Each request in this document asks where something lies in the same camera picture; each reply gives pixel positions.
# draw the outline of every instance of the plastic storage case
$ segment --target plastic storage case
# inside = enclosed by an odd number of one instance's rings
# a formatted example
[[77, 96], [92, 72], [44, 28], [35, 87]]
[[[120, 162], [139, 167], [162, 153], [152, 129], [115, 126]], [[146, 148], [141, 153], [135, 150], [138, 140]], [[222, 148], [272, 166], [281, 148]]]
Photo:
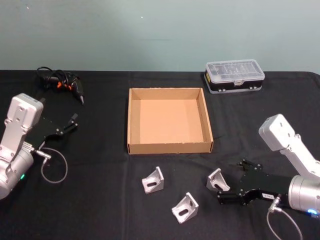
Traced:
[[208, 62], [204, 79], [212, 94], [258, 91], [265, 74], [254, 59]]

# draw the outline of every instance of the gray cable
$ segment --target gray cable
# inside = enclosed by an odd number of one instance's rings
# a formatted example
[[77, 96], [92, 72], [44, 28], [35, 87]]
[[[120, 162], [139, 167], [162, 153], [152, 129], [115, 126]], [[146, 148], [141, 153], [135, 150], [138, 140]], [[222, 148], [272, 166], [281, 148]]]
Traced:
[[[296, 224], [295, 220], [293, 220], [292, 217], [291, 217], [288, 213], [286, 213], [285, 211], [282, 210], [281, 213], [283, 213], [284, 215], [286, 215], [286, 216], [288, 217], [288, 219], [293, 223], [293, 225], [295, 226], [295, 228], [297, 229], [297, 231], [298, 231], [298, 233], [299, 233], [300, 240], [303, 240], [304, 238], [303, 238], [303, 236], [302, 236], [301, 230], [300, 230], [300, 228], [298, 227], [298, 225]], [[271, 227], [270, 222], [269, 222], [269, 214], [270, 214], [270, 212], [268, 211], [268, 213], [266, 214], [266, 222], [268, 223], [268, 226], [269, 226], [271, 232], [276, 236], [276, 238], [279, 239], [279, 240], [282, 240], [282, 239], [276, 234], [276, 232], [273, 230], [273, 228]]]
[[45, 166], [45, 164], [47, 162], [46, 160], [43, 161], [43, 164], [41, 166], [41, 175], [44, 178], [44, 180], [46, 180], [47, 182], [49, 182], [51, 184], [59, 184], [59, 183], [61, 183], [63, 180], [66, 179], [67, 174], [68, 174], [68, 163], [67, 163], [67, 160], [66, 160], [65, 156], [63, 156], [63, 154], [61, 152], [59, 152], [58, 150], [55, 150], [55, 149], [50, 148], [50, 147], [43, 147], [42, 149], [54, 151], [57, 154], [59, 154], [62, 157], [62, 159], [64, 160], [64, 163], [65, 163], [65, 174], [64, 174], [63, 178], [60, 179], [59, 181], [51, 181], [48, 178], [46, 178], [46, 176], [44, 175], [44, 166]]

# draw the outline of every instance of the teal wall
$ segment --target teal wall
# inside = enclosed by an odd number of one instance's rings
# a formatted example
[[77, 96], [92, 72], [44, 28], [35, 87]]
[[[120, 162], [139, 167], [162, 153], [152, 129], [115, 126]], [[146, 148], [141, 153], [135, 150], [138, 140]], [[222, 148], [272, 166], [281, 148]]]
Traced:
[[2, 0], [0, 69], [320, 73], [319, 0]]

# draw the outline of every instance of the open cardboard box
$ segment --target open cardboard box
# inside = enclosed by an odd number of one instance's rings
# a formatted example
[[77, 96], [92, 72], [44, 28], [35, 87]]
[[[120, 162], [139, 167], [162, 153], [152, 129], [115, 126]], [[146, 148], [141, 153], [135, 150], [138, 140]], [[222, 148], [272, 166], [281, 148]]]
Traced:
[[130, 88], [129, 154], [210, 153], [213, 142], [202, 88]]

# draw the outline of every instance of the table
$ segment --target table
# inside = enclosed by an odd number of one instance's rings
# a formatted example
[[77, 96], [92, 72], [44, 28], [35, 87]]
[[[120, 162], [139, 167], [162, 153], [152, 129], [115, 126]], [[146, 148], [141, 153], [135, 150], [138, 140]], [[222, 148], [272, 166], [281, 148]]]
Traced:
[[[234, 188], [245, 158], [270, 174], [293, 177], [294, 167], [272, 152], [258, 134], [267, 117], [282, 113], [315, 158], [320, 159], [320, 76], [311, 72], [266, 72], [262, 90], [212, 95], [201, 72], [77, 72], [85, 103], [69, 92], [44, 92], [34, 71], [0, 72], [0, 118], [14, 95], [45, 97], [43, 116], [63, 125], [78, 113], [78, 130], [47, 144], [69, 164], [60, 185], [45, 182], [41, 158], [12, 193], [0, 201], [0, 239], [41, 240], [275, 240], [266, 223], [270, 202], [248, 206], [219, 205], [206, 187], [206, 177], [221, 168]], [[214, 137], [212, 153], [128, 155], [129, 88], [202, 87]], [[160, 166], [164, 190], [146, 195], [141, 179]], [[199, 204], [196, 217], [180, 225], [171, 212], [190, 192]], [[319, 239], [320, 223], [288, 210], [304, 239]], [[284, 239], [298, 239], [281, 214], [270, 217]]]

